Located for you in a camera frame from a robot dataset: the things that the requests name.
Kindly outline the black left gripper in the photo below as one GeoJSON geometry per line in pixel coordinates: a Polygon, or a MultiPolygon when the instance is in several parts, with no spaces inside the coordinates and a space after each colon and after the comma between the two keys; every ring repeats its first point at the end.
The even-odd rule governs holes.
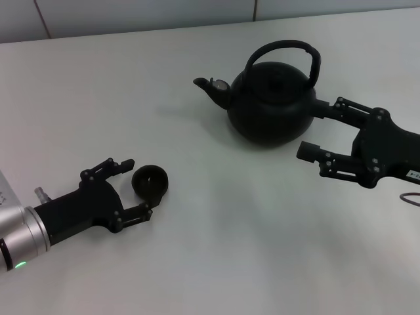
{"type": "Polygon", "coordinates": [[[112,233],[148,222],[162,197],[144,200],[135,207],[124,209],[121,199],[108,178],[133,170],[135,161],[121,163],[108,158],[92,169],[81,172],[79,188],[35,208],[45,226],[50,244],[56,245],[93,226],[112,233]]]}

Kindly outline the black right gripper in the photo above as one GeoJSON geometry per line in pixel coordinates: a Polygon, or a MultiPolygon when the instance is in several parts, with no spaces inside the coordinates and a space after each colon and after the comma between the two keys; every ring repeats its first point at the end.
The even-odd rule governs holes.
{"type": "Polygon", "coordinates": [[[397,126],[387,110],[339,97],[333,105],[315,100],[314,117],[360,129],[349,156],[301,142],[297,158],[317,161],[321,177],[355,182],[364,188],[375,188],[385,177],[419,184],[419,135],[397,126]]]}

